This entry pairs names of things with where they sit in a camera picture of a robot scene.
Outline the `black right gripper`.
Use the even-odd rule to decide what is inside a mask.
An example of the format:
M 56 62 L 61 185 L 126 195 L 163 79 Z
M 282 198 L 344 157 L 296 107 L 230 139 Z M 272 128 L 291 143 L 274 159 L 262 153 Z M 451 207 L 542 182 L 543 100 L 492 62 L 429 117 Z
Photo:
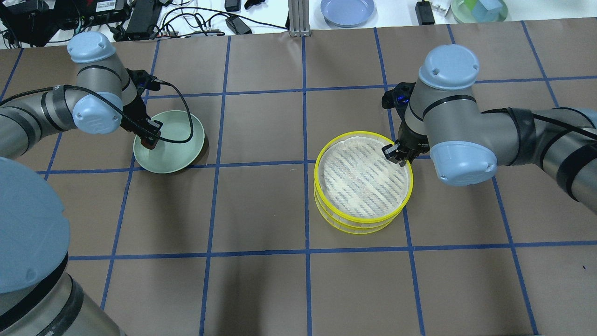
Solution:
M 418 157 L 430 151 L 427 136 L 412 130 L 406 121 L 406 112 L 415 85 L 416 83 L 401 82 L 382 96 L 382 107 L 395 109 L 401 119 L 397 139 L 394 144 L 382 147 L 382 154 L 388 161 L 399 166 L 405 166 L 410 162 L 409 157 Z

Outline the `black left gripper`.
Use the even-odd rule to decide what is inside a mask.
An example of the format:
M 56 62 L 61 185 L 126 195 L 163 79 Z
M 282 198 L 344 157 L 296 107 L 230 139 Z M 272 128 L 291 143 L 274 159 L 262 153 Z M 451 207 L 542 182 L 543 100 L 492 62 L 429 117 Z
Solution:
M 126 117 L 122 119 L 122 128 L 128 132 L 140 133 L 140 140 L 149 138 L 159 140 L 163 123 L 151 120 L 147 114 L 142 95 L 146 90 L 158 91 L 161 85 L 156 82 L 157 77 L 146 70 L 126 70 L 129 81 L 122 90 L 122 109 Z

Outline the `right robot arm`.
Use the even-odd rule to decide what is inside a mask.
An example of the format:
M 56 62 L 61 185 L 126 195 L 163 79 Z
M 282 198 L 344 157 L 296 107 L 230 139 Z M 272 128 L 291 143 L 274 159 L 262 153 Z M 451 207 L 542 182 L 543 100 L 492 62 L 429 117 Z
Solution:
M 588 108 L 482 112 L 473 95 L 480 63 L 458 44 L 435 47 L 414 83 L 382 96 L 401 119 L 394 144 L 382 153 L 401 166 L 429 154 L 437 177 L 450 186 L 488 181 L 499 166 L 534 164 L 571 199 L 597 207 L 596 111 Z

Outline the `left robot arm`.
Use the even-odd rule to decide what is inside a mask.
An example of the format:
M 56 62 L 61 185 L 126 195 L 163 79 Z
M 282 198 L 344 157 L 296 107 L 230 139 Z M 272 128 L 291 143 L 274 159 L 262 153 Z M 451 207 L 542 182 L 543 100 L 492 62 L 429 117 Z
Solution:
M 75 85 L 15 94 L 1 102 L 1 334 L 124 336 L 68 272 L 70 224 L 38 172 L 17 158 L 55 134 L 109 134 L 123 128 L 154 146 L 162 124 L 141 98 L 143 85 L 109 39 L 83 32 L 67 45 Z

